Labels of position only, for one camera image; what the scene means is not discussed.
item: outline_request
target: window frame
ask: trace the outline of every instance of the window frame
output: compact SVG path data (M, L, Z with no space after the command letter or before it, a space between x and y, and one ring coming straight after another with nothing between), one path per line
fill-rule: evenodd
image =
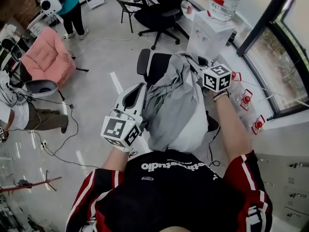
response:
M261 80L263 80L263 78L262 78L261 74L259 73L259 71L257 70L257 68L254 66L252 61L251 62L248 61L248 58L250 59L250 57L248 56L247 52L253 46L253 44L257 41L257 39L262 35L264 30L269 29L274 34L274 36L278 39L280 44L283 46L283 48L285 49L285 51L287 52L287 54L291 58L291 61L293 63L295 63L295 68L300 75L300 78L303 82L303 85L305 87L307 94L309 95L309 82L308 82L309 71L308 71L304 61L302 60L302 57L300 56L299 52L297 51L296 47L293 45L293 43L290 41L288 36L284 33L282 28L275 21L277 19L277 17L279 16L279 14L281 13L282 8L285 5L286 1L287 0L271 0L268 7L264 11L263 15L261 16L261 18L259 19L259 21L255 25L255 27L252 29L252 31L250 32L248 37L245 39L243 44L240 45L239 47L237 47L237 45L235 45L235 47L237 48L237 55L240 56L240 57L243 57L243 59L245 60L245 62L248 64L249 68L252 70L253 74L255 75L256 79L260 83L261 87L268 89L267 86L265 85L265 82L264 83L261 82ZM285 17L286 13L288 13L289 9L291 8L291 5L293 4L293 2L294 2L294 0L292 0L289 8L284 12L284 14L281 18L281 22L282 22L282 19ZM268 97L270 95L270 93L265 91L265 90L264 90L264 93L265 93L266 97ZM272 110L274 112L274 115L272 117L268 118L267 120L292 115L292 114L299 113L299 112L302 112L302 111L305 111L305 110L308 109L306 106L298 104L298 105L295 105L293 107L290 107L290 108L287 108L287 109L284 109L284 110L279 110L278 106L276 104L276 101L273 97L269 98L268 102L269 102L270 107L272 108Z

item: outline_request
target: plastic bottle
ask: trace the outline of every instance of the plastic bottle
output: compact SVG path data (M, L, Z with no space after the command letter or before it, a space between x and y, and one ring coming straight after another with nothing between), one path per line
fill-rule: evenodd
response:
M238 7L240 0L210 0L208 11L220 21L229 21Z

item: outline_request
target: window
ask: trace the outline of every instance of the window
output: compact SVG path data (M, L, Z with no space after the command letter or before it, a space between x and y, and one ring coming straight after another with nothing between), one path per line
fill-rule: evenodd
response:
M189 0L205 10L209 0ZM309 0L241 0L235 23L237 54L243 57L261 87L280 93L265 96L273 118L305 110L309 104Z
M293 61L269 29L262 33L248 51L248 55L270 90L303 102L308 100L306 89ZM275 95L274 99L279 110L298 104L278 95Z

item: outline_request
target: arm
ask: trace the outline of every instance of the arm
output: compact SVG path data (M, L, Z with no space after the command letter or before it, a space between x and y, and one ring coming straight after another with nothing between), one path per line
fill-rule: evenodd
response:
M170 17L170 16L172 16L172 15L178 14L179 12L180 12L179 9L172 9L172 10L170 10L170 11L167 11L167 12L163 13L162 16L164 16L164 17Z
M229 162L240 155L250 153L252 145L248 132L228 96L219 98L216 106Z
M113 147L102 168L124 172L129 158L129 152L122 152Z
M80 231L94 216L98 197L99 200L105 199L110 191L123 182L128 157L129 153L113 148L102 168L95 169L84 180L69 214L66 232Z

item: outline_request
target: black cable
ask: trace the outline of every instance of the black cable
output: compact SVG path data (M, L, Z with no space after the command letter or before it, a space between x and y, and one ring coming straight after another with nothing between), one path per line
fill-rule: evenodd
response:
M49 156L51 156L51 157L56 157L56 158L58 158L59 160L61 160L61 161L64 161L64 162L66 162L66 163L72 163L72 164L75 164L75 165L78 165L78 166L81 166L81 167L93 167L93 168L99 168L99 167L97 167L97 166L92 166L92 165L82 165L82 164L78 164L78 163L76 163L76 162L72 162L72 161L67 161L67 160L63 160L63 159L61 159L60 157L58 157L58 156L56 156L55 155L55 153L54 154L49 154L47 151L46 151L46 149L45 149L45 147L43 148L44 149L44 151L49 155Z
M78 131L79 131L78 123L77 123L77 121L75 120L75 118L73 118L72 113L73 113L73 108L71 109L71 118L75 121L75 123L76 123L76 125L77 125L77 132L76 132L74 135L71 135L70 137L68 137L68 138L63 142L63 144L61 145L61 147L60 147L59 149L57 149L57 150L53 153L54 156L55 156L55 154L57 153L57 151L60 150L60 149L63 147L63 145L66 143L67 140L69 140L71 137L75 137L75 136L78 134Z
M131 158L132 156L135 156L137 154L138 154L137 151L131 151L131 153L129 154L129 158Z
M218 131L216 132L215 136L212 138L212 140L208 144L207 159L211 161L209 166L214 165L215 167L218 167L221 165L221 163L218 160L216 159L213 160L213 155L212 155L212 150L211 150L211 144L215 140L215 138L218 136L220 129L221 129L221 126L219 126ZM208 152L211 153L211 159L209 159L208 157Z
M48 100L44 100L44 99L41 99L41 98L33 98L32 96L26 95L26 94L23 94L23 93L17 93L15 90L13 90L12 88L8 87L8 85L7 85L7 88L8 88L8 90L9 90L11 93L15 93L15 95L20 95L20 96L22 96L22 97L24 97L24 98L25 98L25 96L27 96L27 98L34 99L34 100L40 100L40 101L51 102L51 103L61 104L61 105L64 104L64 105L66 105L66 106L70 106L70 105L68 105L68 104L66 104L66 103L64 103L64 102L48 101Z

